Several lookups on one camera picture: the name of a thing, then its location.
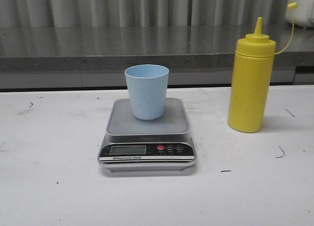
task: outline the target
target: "bottle cap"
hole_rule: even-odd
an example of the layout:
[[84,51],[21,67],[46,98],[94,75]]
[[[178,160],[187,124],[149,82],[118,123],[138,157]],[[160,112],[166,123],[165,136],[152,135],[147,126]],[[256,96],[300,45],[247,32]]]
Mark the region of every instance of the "bottle cap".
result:
[[275,55],[276,42],[262,34],[262,17],[258,17],[254,33],[239,39],[236,46],[238,54],[248,57],[271,57]]

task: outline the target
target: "light blue cup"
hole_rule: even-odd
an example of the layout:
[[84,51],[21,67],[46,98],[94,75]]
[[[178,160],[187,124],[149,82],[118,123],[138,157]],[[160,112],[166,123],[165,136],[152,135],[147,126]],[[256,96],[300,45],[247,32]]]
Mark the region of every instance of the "light blue cup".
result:
[[169,70],[161,65],[136,65],[125,70],[131,108],[139,119],[157,119],[165,110]]

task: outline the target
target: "curtain fold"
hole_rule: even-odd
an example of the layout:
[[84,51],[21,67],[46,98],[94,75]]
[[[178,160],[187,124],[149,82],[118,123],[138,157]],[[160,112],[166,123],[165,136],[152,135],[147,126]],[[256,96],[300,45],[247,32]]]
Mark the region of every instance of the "curtain fold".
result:
[[284,22],[287,0],[0,0],[0,27],[211,26]]

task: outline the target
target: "kitchen scale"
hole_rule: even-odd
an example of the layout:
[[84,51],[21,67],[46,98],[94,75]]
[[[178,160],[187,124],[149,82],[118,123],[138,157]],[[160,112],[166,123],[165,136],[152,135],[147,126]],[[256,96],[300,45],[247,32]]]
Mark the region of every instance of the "kitchen scale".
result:
[[195,164],[196,152],[183,103],[167,98],[162,117],[136,118],[129,99],[112,108],[98,162],[107,170],[183,170]]

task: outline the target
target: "granite countertop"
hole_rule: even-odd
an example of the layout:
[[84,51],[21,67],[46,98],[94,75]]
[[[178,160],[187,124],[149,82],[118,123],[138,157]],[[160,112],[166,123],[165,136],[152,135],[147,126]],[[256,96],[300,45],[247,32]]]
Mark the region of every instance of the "granite countertop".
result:
[[[172,72],[232,67],[236,42],[254,26],[127,28],[0,28],[0,73],[85,71],[121,73],[135,64],[162,64]],[[263,32],[281,50],[289,25]],[[314,29],[296,28],[275,66],[313,66]]]

